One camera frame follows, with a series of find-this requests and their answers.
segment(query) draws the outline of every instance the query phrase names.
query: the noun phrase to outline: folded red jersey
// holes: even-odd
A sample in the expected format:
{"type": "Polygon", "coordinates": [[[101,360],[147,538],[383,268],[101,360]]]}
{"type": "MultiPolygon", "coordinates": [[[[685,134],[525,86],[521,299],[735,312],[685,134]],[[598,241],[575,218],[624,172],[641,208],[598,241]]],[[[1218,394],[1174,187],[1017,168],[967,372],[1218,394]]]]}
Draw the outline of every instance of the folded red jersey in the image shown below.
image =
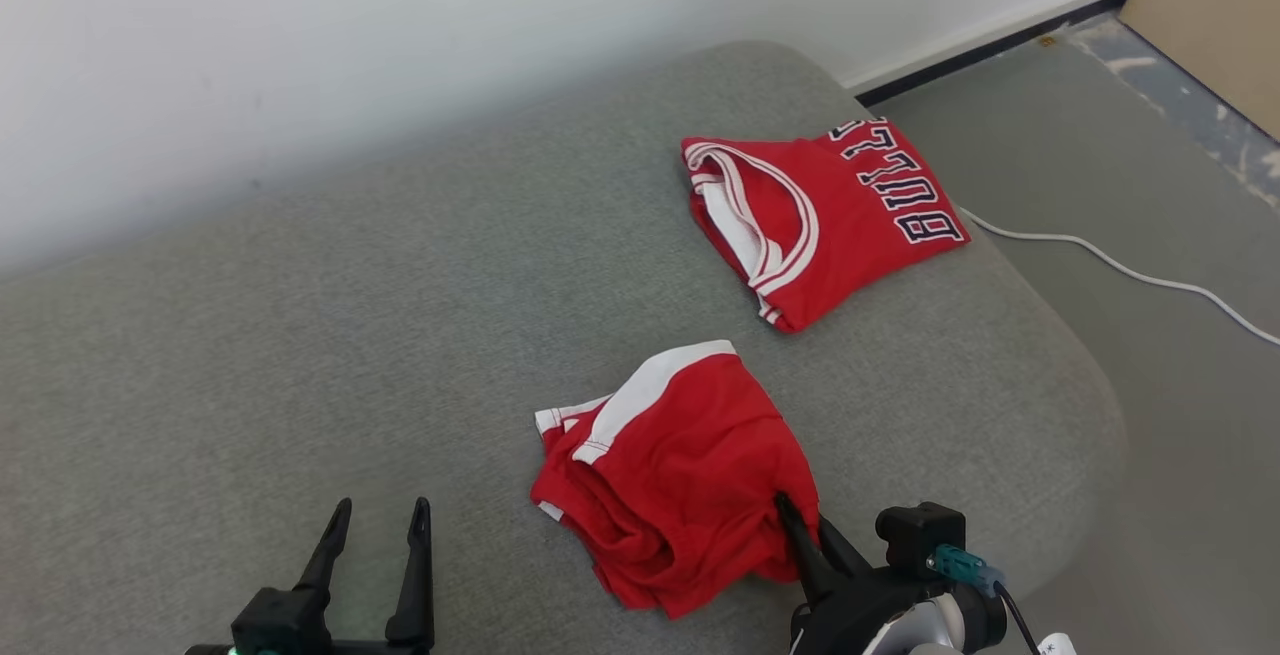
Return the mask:
{"type": "Polygon", "coordinates": [[[933,171],[884,119],[792,143],[690,137],[682,148],[694,217],[755,292],[760,317],[786,333],[969,242],[933,171]]]}
{"type": "Polygon", "coordinates": [[[621,390],[536,413],[530,496],[571,528],[627,608],[678,618],[748,573],[797,573],[773,499],[813,535],[818,491],[782,414],[727,340],[645,359],[621,390]]]}

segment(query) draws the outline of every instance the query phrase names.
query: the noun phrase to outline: teal connector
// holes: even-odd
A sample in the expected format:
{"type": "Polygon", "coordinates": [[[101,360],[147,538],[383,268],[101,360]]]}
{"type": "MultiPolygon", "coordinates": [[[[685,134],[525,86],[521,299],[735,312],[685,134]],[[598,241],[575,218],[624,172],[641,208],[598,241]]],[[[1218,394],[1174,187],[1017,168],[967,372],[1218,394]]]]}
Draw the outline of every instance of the teal connector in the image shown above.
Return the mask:
{"type": "Polygon", "coordinates": [[[942,577],[978,587],[987,597],[995,597],[996,583],[1005,582],[1005,573],[988,565],[987,560],[951,545],[940,545],[933,550],[929,568],[942,577]]]}

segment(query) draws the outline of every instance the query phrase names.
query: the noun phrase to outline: black cable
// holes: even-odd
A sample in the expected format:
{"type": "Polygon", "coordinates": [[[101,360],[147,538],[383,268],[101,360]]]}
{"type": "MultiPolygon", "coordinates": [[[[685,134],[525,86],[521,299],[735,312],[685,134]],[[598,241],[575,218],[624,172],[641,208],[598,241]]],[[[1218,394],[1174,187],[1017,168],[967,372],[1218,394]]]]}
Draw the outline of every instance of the black cable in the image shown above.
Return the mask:
{"type": "Polygon", "coordinates": [[[1039,655],[1039,647],[1036,646],[1036,638],[1032,637],[1032,631],[1027,627],[1027,620],[1023,619],[1023,614],[1018,610],[1018,604],[1014,601],[1014,596],[1005,590],[1005,583],[996,581],[996,595],[1001,600],[1005,600],[1005,605],[1009,606],[1010,613],[1014,615],[1014,622],[1018,623],[1018,628],[1023,631],[1023,640],[1027,641],[1027,646],[1032,649],[1034,655],[1039,655]]]}

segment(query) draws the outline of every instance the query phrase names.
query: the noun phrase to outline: black baseboard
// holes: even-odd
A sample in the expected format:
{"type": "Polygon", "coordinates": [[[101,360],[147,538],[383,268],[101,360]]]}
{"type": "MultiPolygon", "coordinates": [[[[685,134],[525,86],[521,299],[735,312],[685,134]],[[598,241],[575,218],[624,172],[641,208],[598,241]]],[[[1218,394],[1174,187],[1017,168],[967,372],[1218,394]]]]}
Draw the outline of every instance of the black baseboard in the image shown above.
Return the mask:
{"type": "Polygon", "coordinates": [[[937,81],[937,78],[943,75],[951,75],[952,72],[964,70],[964,68],[984,61],[987,58],[996,58],[996,55],[1005,52],[1005,50],[1011,50],[1018,45],[1027,43],[1028,40],[1034,40],[1042,35],[1050,35],[1050,32],[1059,29],[1059,27],[1070,26],[1071,23],[1080,20],[1088,20],[1089,18],[1106,12],[1114,12],[1114,9],[1119,9],[1124,3],[1125,0],[1098,0],[1097,3],[1089,3],[1075,8],[1074,12],[1050,18],[1050,20],[1027,27],[1027,29],[1020,29],[1014,32],[1014,35],[1001,37],[1001,40],[996,40],[992,43],[966,50],[955,58],[947,58],[945,61],[932,64],[932,67],[924,68],[924,70],[913,72],[910,75],[902,75],[896,81],[886,82],[886,84],[868,90],[865,93],[858,96],[858,102],[863,104],[864,107],[873,107],[873,105],[882,104],[884,100],[892,99],[895,95],[906,93],[906,91],[914,90],[914,87],[919,87],[925,82],[937,81]]]}

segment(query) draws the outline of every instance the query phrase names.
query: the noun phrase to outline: white wall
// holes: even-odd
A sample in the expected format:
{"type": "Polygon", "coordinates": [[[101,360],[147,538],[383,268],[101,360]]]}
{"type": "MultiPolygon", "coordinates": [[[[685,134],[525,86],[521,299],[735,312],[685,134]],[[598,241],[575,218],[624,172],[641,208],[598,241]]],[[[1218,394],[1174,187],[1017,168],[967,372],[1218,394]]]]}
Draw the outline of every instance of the white wall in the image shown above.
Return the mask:
{"type": "Polygon", "coordinates": [[[576,77],[763,37],[876,84],[1080,3],[0,0],[0,278],[576,77]]]}

